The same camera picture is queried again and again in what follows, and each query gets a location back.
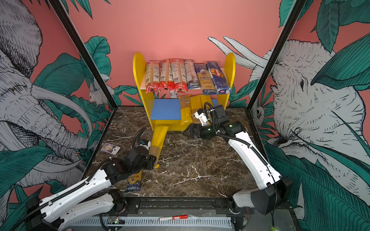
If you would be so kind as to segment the blue Barilla spaghetti pack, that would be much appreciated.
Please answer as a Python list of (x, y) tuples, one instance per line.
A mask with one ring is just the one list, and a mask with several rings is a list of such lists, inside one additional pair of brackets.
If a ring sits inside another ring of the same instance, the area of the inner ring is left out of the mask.
[(230, 94), (231, 88), (218, 63), (207, 62), (207, 67), (211, 74), (217, 94)]

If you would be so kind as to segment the yellow pasta pack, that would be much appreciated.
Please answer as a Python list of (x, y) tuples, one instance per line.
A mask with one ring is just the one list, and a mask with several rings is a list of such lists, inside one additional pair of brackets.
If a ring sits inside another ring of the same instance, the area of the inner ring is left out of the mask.
[(203, 108), (203, 104), (201, 101), (201, 95), (197, 96), (191, 96), (190, 97), (190, 103), (191, 103), (191, 114), (193, 117), (193, 123), (194, 124), (201, 124), (201, 121), (195, 117), (195, 113)]
[(190, 95), (180, 96), (179, 100), (181, 114), (180, 125), (188, 126), (191, 123), (193, 123), (193, 114), (191, 112), (191, 96)]
[(200, 100), (202, 109), (204, 108), (205, 103), (209, 103), (211, 106), (213, 106), (213, 102), (210, 95), (200, 95)]
[(151, 146), (149, 148), (149, 154), (156, 157), (156, 161), (153, 164), (153, 168), (158, 168), (158, 161), (161, 155), (161, 150), (166, 138), (168, 126), (158, 126), (154, 129)]

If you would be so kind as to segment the clear blue-end spaghetti pack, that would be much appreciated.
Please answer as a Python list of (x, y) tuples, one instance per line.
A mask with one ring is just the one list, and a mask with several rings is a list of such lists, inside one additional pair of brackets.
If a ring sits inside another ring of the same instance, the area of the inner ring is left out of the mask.
[(185, 63), (185, 69), (186, 69), (188, 89), (192, 90), (192, 89), (200, 88), (198, 76), (197, 76), (193, 61), (185, 60), (184, 63)]

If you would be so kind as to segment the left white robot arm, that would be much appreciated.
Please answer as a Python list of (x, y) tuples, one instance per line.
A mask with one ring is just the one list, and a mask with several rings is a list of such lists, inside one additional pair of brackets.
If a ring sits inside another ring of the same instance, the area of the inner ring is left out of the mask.
[(96, 214), (120, 214), (127, 208), (120, 190), (112, 189), (95, 199), (88, 198), (142, 170), (152, 170), (156, 161), (157, 157), (144, 146), (134, 147), (125, 157), (110, 158), (71, 187), (43, 199), (32, 198), (26, 203), (25, 216), (9, 230), (15, 231), (24, 224), (27, 231), (61, 231), (73, 222)]

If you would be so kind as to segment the red spaghetti pack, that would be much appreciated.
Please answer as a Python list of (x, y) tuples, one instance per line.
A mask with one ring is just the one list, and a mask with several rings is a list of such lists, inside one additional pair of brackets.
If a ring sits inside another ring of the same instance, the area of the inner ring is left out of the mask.
[(145, 67), (146, 92), (159, 91), (160, 86), (160, 62), (159, 60), (147, 61)]
[(188, 85), (184, 60), (170, 59), (170, 63), (175, 91), (186, 93)]
[(159, 89), (160, 90), (175, 89), (175, 84), (172, 76), (171, 62), (169, 59), (162, 60)]

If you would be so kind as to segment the brown blue-end spaghetti pack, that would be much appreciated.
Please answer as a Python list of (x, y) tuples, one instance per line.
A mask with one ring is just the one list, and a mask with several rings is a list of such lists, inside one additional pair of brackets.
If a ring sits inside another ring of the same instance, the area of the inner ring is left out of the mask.
[(131, 175), (127, 179), (127, 192), (134, 192), (134, 191), (140, 191), (141, 190), (141, 182), (142, 182), (142, 171), (140, 171), (137, 174)]

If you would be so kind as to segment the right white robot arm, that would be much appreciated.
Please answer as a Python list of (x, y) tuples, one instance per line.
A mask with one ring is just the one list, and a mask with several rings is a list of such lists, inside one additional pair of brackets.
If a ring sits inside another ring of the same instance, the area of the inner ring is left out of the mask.
[(277, 206), (285, 202), (293, 181), (275, 170), (253, 144), (247, 130), (239, 122), (230, 122), (225, 109), (205, 103), (198, 109), (194, 118), (199, 123), (190, 124), (183, 134), (189, 138), (223, 138), (240, 156), (252, 174), (257, 189), (240, 190), (232, 195), (238, 208), (255, 208), (259, 213), (273, 214)]

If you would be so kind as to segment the dark-blue-top Arbella spaghetti pack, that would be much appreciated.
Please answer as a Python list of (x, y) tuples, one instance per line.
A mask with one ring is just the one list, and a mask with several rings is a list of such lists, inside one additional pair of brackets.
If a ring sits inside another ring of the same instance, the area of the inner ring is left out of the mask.
[(216, 89), (206, 64), (194, 64), (203, 95), (216, 95)]

